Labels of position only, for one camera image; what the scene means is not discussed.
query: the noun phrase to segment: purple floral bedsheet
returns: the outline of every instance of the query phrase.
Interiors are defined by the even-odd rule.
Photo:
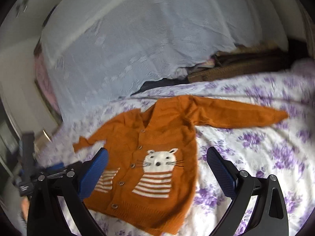
[[[159,98],[176,95],[198,95],[229,99],[286,110],[290,117],[265,128],[217,129],[197,126],[199,175],[196,196],[178,235],[209,235],[230,204],[223,195],[206,162],[206,151],[215,146],[224,159],[251,175],[267,177],[275,174],[285,197],[289,234],[295,235],[315,206],[315,76],[309,72],[264,73],[214,82],[200,82],[148,90],[128,100],[112,102],[72,126],[63,126],[38,157],[44,165],[63,161],[89,160],[103,143],[97,143],[74,154],[72,143],[80,135],[90,136],[115,115],[134,108],[146,110]],[[241,234],[255,204],[252,197],[246,214],[235,235]],[[79,235],[69,211],[60,200],[65,218],[73,233]],[[144,236],[117,218],[91,211],[107,235]]]

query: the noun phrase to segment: wall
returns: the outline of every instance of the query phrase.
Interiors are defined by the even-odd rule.
[[[271,0],[290,38],[305,41],[302,15],[296,0]]]
[[[0,27],[0,83],[21,131],[51,134],[57,127],[34,84],[33,50],[50,10],[61,0],[29,0],[16,18],[17,0]]]

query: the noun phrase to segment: black clamp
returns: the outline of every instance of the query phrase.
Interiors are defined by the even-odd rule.
[[[251,196],[256,204],[242,236],[288,236],[288,215],[283,194],[275,175],[252,177],[224,160],[214,147],[207,151],[210,166],[226,197],[232,202],[210,236],[233,236],[247,209]]]

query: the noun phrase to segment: pink fabric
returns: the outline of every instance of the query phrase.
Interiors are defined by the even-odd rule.
[[[35,75],[38,82],[38,85],[40,87],[40,90],[42,91],[43,95],[46,97],[49,104],[52,106],[52,108],[59,114],[60,109],[57,102],[57,98],[54,94],[53,88],[51,86],[47,69],[44,62],[44,57],[42,53],[35,57]]]

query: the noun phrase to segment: white cat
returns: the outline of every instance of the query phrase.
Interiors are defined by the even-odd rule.
[[[143,161],[144,173],[172,171],[176,165],[176,157],[174,153],[176,153],[177,150],[178,148],[160,152],[149,150],[148,155]]]
[[[145,197],[168,198],[174,166],[182,164],[174,155],[177,150],[177,148],[159,152],[149,150],[142,163],[144,174],[132,192]]]

